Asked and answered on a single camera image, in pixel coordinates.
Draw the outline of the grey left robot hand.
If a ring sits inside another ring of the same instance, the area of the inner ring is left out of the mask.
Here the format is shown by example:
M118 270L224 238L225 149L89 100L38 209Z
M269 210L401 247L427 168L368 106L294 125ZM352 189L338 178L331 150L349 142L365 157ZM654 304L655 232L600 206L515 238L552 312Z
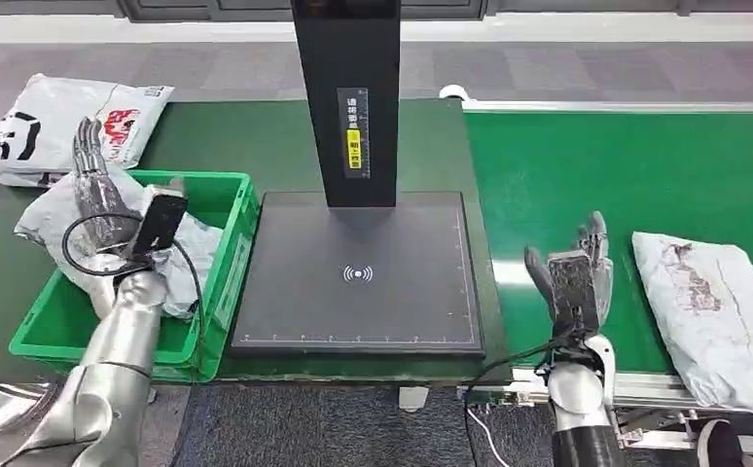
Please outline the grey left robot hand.
M124 276L153 270L156 263L149 256L132 258L127 253L142 216L126 206L110 178L102 155L102 129L101 121L84 117L73 136L73 191L80 217L63 234L62 253L74 269L92 276ZM89 234L94 252L81 263L71 256L68 247L70 235L80 226Z

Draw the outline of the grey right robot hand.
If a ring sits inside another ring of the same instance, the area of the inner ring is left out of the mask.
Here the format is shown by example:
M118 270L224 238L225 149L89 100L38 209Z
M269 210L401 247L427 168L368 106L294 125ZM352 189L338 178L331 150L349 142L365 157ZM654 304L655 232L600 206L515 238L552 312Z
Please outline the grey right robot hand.
M526 270L548 306L554 336L586 338L605 323L614 280L608 252L606 222L597 210L587 225L578 227L569 250L551 253L543 261L536 248L524 249Z

